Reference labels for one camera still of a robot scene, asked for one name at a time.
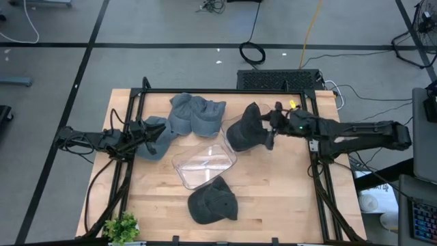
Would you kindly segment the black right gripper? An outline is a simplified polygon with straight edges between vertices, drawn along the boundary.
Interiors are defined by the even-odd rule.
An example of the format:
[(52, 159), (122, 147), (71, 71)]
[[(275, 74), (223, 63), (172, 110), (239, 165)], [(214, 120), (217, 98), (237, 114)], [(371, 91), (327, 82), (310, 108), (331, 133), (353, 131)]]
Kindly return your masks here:
[(309, 112), (297, 109), (285, 110), (280, 102), (276, 102), (274, 109), (262, 115), (262, 127), (267, 130), (265, 145), (268, 150), (274, 147), (275, 135), (292, 137), (309, 136)]

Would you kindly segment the black equipment at edge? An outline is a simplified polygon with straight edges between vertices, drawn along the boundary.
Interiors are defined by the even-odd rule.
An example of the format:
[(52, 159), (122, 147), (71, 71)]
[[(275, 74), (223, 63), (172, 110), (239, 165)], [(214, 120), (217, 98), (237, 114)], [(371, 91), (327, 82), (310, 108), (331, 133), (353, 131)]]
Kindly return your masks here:
[(13, 119), (12, 108), (7, 105), (0, 105), (0, 130), (5, 128), (6, 124)]

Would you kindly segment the small green potted plant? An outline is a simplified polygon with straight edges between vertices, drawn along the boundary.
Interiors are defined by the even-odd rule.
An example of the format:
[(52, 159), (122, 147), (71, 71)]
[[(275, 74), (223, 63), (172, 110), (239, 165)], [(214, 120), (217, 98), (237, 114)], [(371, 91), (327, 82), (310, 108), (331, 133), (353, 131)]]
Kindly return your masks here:
[(132, 213), (124, 212), (121, 218), (105, 221), (102, 235), (119, 246), (131, 243), (140, 235), (138, 221)]

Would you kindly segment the black device on desk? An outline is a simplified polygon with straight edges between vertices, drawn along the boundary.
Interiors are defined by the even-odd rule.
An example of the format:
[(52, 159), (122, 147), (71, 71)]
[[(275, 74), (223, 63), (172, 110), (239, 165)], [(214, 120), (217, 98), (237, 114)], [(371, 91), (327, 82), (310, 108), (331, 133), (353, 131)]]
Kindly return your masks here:
[(428, 122), (437, 123), (437, 79), (431, 82), (426, 88), (427, 98), (423, 106)]

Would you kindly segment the black floor fan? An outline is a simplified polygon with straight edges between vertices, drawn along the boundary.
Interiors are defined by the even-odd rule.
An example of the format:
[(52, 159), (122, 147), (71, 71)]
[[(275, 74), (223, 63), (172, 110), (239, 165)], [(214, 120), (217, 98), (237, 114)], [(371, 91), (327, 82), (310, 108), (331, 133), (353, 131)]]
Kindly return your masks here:
[[(402, 57), (397, 48), (397, 40), (403, 36), (415, 35), (427, 54), (434, 55), (430, 65), (418, 64)], [(437, 61), (437, 0), (420, 0), (414, 6), (414, 17), (408, 31), (394, 37), (391, 41), (397, 58), (420, 69), (431, 67)]]

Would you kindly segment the grey table foot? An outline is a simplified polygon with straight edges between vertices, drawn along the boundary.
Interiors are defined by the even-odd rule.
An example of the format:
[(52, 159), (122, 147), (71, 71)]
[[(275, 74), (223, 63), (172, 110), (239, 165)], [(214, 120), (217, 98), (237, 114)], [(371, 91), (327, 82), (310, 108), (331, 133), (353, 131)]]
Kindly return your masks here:
[(32, 80), (29, 77), (0, 76), (0, 84), (12, 84), (30, 87), (32, 85)]

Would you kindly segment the backlit rainbow keyboard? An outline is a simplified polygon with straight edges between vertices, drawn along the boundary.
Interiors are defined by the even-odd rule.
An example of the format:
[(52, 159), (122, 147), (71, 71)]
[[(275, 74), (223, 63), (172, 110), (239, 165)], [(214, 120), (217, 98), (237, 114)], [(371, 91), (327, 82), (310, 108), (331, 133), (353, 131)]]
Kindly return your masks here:
[(437, 204), (409, 202), (408, 210), (410, 236), (437, 245)]

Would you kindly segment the grey side desk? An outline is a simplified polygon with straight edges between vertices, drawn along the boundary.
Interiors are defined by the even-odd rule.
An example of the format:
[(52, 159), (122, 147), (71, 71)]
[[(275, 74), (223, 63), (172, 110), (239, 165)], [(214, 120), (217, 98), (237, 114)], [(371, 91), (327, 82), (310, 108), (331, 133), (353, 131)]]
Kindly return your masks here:
[(412, 90), (413, 170), (416, 177), (437, 183), (437, 123), (427, 120), (426, 99), (425, 89)]

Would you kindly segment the black computer case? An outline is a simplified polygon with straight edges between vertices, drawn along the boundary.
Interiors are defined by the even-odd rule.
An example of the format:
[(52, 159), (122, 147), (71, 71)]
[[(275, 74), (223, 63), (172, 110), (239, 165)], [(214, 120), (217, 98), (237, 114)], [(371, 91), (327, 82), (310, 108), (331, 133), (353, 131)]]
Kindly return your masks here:
[(239, 70), (238, 90), (323, 90), (324, 78), (318, 69)]

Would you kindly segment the blue-grey cap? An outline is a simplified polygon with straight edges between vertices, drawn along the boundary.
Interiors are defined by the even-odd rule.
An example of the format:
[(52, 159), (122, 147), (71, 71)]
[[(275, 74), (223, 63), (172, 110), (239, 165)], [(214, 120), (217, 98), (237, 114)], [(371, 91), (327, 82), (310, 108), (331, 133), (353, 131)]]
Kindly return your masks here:
[(225, 101), (214, 102), (201, 96), (192, 97), (190, 101), (192, 132), (201, 137), (217, 136), (221, 129), (226, 104)]
[(164, 124), (165, 130), (161, 133), (155, 143), (151, 143), (153, 149), (156, 151), (156, 154), (151, 154), (147, 149), (147, 146), (143, 144), (137, 148), (136, 155), (148, 161), (159, 161), (164, 157), (171, 145), (171, 142), (178, 136), (178, 134), (172, 131), (170, 121), (168, 121), (167, 118), (150, 116), (145, 123)]
[(173, 132), (179, 135), (188, 135), (191, 133), (191, 99), (188, 93), (175, 95), (171, 100), (171, 111), (168, 120)]

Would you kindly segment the black metal table frame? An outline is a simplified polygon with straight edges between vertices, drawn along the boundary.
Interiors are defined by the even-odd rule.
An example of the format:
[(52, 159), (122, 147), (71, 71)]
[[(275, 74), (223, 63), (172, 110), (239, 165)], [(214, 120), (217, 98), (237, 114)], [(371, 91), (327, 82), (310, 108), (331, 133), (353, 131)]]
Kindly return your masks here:
[[(171, 105), (169, 99), (179, 91), (157, 89), (145, 95), (143, 118), (150, 115), (167, 117)], [(290, 100), (300, 103), (300, 94), (283, 94), (226, 89), (183, 89), (207, 100), (227, 101), (224, 119), (232, 120), (243, 113), (246, 106), (256, 102), (260, 107), (274, 107), (281, 101), (285, 106)], [(219, 243), (323, 243), (321, 228), (326, 221), (328, 236), (336, 239), (333, 218), (325, 206), (325, 217), (319, 214), (313, 179), (307, 175), (310, 165), (308, 143), (305, 139), (277, 136), (274, 150), (258, 146), (250, 152), (238, 153), (236, 164), (223, 174), (223, 178), (236, 194), (238, 220), (224, 219), (209, 225), (195, 223), (187, 208), (188, 196), (193, 192), (182, 184), (173, 168), (173, 158), (191, 151), (205, 141), (214, 141), (194, 134), (179, 136), (159, 162), (136, 158), (132, 166), (132, 178), (127, 196), (126, 210), (138, 219), (139, 241), (171, 241), (179, 236), (183, 242)], [(112, 163), (96, 179), (90, 193), (88, 226), (101, 216), (109, 202), (115, 175), (115, 185), (124, 178), (127, 164)], [(337, 208), (354, 231), (366, 238), (354, 181), (349, 169), (330, 165)]]

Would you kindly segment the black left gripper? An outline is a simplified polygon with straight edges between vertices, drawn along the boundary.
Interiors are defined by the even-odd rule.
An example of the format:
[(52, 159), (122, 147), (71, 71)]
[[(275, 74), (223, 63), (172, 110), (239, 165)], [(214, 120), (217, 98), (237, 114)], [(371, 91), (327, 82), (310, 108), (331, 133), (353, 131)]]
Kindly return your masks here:
[(166, 129), (165, 123), (149, 124), (143, 120), (129, 121), (129, 143), (134, 145), (156, 142)]

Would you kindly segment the white bag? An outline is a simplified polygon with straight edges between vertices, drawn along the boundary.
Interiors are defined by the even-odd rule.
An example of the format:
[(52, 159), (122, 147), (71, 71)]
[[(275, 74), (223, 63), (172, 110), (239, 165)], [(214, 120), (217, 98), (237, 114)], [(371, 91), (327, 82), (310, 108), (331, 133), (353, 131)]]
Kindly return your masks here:
[(358, 203), (363, 213), (397, 213), (399, 205), (393, 188), (382, 184), (358, 192)]

